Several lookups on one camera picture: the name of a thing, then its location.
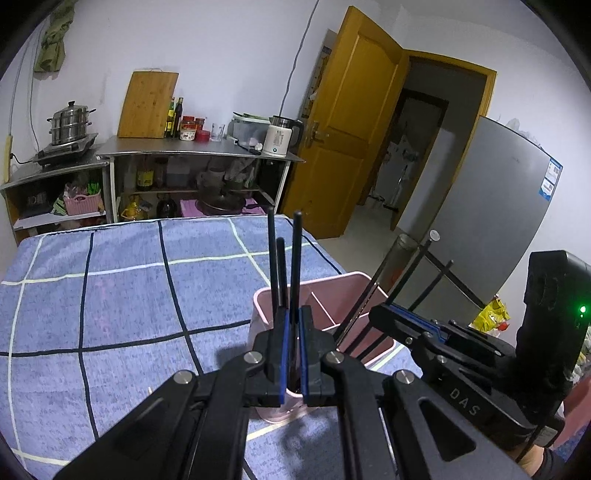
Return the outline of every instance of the wooden cutting board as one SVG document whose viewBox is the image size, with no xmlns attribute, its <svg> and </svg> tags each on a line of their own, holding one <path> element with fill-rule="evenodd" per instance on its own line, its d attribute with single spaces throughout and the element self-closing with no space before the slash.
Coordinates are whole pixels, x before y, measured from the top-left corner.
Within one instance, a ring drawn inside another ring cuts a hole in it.
<svg viewBox="0 0 591 480">
<path fill-rule="evenodd" d="M 133 72 L 119 118 L 119 138 L 162 138 L 178 73 Z"/>
</svg>

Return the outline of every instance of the green cloth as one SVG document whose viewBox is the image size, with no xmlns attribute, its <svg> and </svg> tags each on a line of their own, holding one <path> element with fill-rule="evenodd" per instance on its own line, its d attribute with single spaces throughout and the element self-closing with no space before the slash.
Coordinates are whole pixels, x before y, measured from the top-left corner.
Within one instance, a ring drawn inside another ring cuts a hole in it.
<svg viewBox="0 0 591 480">
<path fill-rule="evenodd" d="M 66 58 L 64 35 L 74 20 L 76 0 L 65 0 L 51 14 L 51 23 L 43 35 L 41 50 L 35 63 L 35 72 L 57 72 Z"/>
</svg>

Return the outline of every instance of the door handle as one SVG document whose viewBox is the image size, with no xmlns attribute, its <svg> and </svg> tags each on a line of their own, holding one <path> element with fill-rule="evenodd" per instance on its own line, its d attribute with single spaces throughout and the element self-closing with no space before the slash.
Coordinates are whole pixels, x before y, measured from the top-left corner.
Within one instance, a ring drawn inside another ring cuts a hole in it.
<svg viewBox="0 0 591 480">
<path fill-rule="evenodd" d="M 306 147 L 310 148 L 312 146 L 312 142 L 316 141 L 322 143 L 328 137 L 330 137 L 330 134 L 318 130 L 319 125 L 320 122 L 312 123 L 312 127 L 310 128 L 310 135 L 308 135 L 308 138 L 306 139 Z"/>
</svg>

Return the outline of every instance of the blue plaid bedsheet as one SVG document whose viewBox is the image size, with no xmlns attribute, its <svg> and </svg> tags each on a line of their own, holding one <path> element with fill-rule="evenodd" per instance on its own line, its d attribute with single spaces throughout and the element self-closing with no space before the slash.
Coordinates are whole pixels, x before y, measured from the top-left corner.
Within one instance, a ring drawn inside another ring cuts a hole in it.
<svg viewBox="0 0 591 480">
<path fill-rule="evenodd" d="M 277 216 L 288 245 L 292 227 Z M 342 273 L 307 233 L 301 279 Z M 124 223 L 24 240 L 0 285 L 0 431 L 51 479 L 174 372 L 246 350 L 252 296 L 269 285 L 267 219 Z M 373 369 L 420 370 L 397 348 Z M 284 425 L 255 413 L 244 478 L 343 478 L 336 412 Z"/>
</svg>

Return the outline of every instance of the metal screw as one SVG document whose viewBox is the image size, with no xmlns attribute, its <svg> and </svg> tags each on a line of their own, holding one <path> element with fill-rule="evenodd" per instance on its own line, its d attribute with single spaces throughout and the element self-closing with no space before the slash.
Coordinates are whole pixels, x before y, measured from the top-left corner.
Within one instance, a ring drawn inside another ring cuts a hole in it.
<svg viewBox="0 0 591 480">
<path fill-rule="evenodd" d="M 414 374 L 410 370 L 399 370 L 396 372 L 396 380 L 405 385 L 410 385 L 414 382 Z"/>
<path fill-rule="evenodd" d="M 179 370 L 174 374 L 173 379 L 180 385 L 186 385 L 193 379 L 193 374 L 189 370 Z"/>
<path fill-rule="evenodd" d="M 262 361 L 262 354 L 256 351 L 252 351 L 252 352 L 246 352 L 244 354 L 244 361 L 247 364 L 252 364 L 252 365 L 256 365 L 261 363 Z"/>
<path fill-rule="evenodd" d="M 341 352 L 333 351 L 333 352 L 328 352 L 326 354 L 325 358 L 328 363 L 339 365 L 339 364 L 343 363 L 345 356 Z"/>
</svg>

